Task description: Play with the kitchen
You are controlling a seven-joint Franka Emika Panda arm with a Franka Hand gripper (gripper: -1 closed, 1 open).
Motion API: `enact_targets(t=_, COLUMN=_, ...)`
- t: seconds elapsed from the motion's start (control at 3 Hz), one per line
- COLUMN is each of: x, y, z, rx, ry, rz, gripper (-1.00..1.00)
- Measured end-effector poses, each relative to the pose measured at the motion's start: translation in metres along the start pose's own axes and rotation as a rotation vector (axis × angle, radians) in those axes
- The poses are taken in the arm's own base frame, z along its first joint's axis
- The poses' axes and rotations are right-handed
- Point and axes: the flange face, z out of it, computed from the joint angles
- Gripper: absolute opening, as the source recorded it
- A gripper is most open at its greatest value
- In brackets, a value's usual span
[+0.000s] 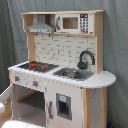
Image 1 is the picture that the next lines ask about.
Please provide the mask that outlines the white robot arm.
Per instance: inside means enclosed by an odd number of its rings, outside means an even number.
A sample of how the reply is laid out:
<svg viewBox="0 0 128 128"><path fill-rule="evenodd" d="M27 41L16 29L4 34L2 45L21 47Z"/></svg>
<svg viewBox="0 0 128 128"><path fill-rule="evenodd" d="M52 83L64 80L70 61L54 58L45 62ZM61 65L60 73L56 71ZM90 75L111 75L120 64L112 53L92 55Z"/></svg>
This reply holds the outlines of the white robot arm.
<svg viewBox="0 0 128 128"><path fill-rule="evenodd" d="M6 121L1 128L35 128L35 125L31 125L22 121Z"/></svg>

